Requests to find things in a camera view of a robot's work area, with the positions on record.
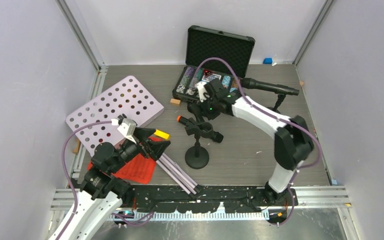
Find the black round-base mic stand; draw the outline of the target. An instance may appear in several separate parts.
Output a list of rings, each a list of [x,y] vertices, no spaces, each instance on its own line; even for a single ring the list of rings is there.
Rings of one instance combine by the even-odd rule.
[[[189,118],[185,124],[188,136],[194,135],[194,146],[185,153],[185,162],[192,169],[202,169],[209,163],[209,152],[201,146],[200,138],[211,139],[215,136],[213,126],[209,122],[197,122]]]
[[[285,98],[286,98],[286,95],[285,95],[285,94],[278,94],[278,95],[277,95],[277,100],[276,100],[274,106],[271,108],[271,110],[272,110],[273,112],[276,112],[276,113],[279,114],[279,113],[280,113],[280,112],[279,112],[279,107],[281,106],[281,104],[283,103],[283,101],[285,100]]]

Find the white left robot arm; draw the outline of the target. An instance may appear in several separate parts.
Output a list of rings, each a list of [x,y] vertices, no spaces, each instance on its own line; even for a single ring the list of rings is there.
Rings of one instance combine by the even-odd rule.
[[[118,147],[100,142],[93,149],[91,167],[79,190],[71,188],[73,204],[51,240],[90,240],[118,207],[128,207],[134,199],[133,186],[117,177],[117,172],[142,157],[156,162],[170,145],[170,137],[154,128],[128,127]]]

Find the red sheet music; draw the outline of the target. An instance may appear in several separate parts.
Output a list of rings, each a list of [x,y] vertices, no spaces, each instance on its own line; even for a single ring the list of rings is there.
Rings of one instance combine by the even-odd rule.
[[[110,142],[101,142],[96,146],[92,160],[84,175],[85,182],[93,182],[97,177],[116,177],[139,184],[148,184],[153,176],[156,161],[137,153],[126,162],[121,150]]]

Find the lilac tripod music stand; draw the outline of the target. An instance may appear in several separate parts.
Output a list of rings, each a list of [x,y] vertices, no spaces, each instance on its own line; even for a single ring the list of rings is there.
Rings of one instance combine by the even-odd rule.
[[[122,144],[125,138],[117,131],[117,126],[92,123],[109,122],[125,114],[136,122],[138,127],[146,127],[164,111],[163,105],[139,82],[130,75],[114,84],[91,101],[66,117],[66,124],[75,132],[91,156],[101,142],[114,146]],[[156,161],[163,170],[188,194],[198,193],[198,184],[192,180],[166,154]]]

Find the black microphone plain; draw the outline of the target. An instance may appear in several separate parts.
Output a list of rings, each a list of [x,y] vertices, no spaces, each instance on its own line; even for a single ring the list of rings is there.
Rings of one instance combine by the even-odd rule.
[[[240,80],[241,86],[246,89],[262,90],[272,92],[278,95],[298,96],[300,91],[296,88],[281,84],[273,84],[268,82],[258,81],[254,78],[246,77]]]

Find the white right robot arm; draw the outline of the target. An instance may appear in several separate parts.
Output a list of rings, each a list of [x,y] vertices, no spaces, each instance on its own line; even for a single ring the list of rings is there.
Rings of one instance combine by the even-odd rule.
[[[274,141],[276,166],[266,182],[263,194],[270,205],[279,205],[286,197],[296,171],[314,150],[306,121],[270,110],[239,89],[229,91],[219,79],[199,81],[195,85],[198,100],[191,106],[196,116],[213,120],[221,114],[251,123]]]

